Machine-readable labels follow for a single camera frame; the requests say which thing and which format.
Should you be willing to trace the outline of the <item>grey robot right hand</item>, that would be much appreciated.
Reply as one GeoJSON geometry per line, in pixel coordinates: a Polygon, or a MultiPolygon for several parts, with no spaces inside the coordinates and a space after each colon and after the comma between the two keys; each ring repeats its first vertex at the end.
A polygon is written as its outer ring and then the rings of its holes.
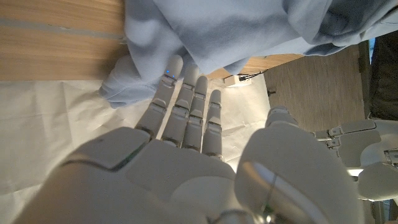
{"type": "Polygon", "coordinates": [[[363,223],[346,168],[275,107],[236,169],[223,161],[221,93],[183,82],[173,56],[142,118],[82,144],[50,173],[16,223],[363,223]]]}

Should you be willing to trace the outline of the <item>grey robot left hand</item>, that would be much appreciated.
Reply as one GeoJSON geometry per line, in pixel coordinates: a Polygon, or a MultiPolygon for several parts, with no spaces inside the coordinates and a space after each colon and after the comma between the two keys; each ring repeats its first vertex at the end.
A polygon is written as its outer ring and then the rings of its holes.
{"type": "Polygon", "coordinates": [[[397,121],[365,119],[313,135],[346,167],[360,199],[397,201],[397,121]]]}

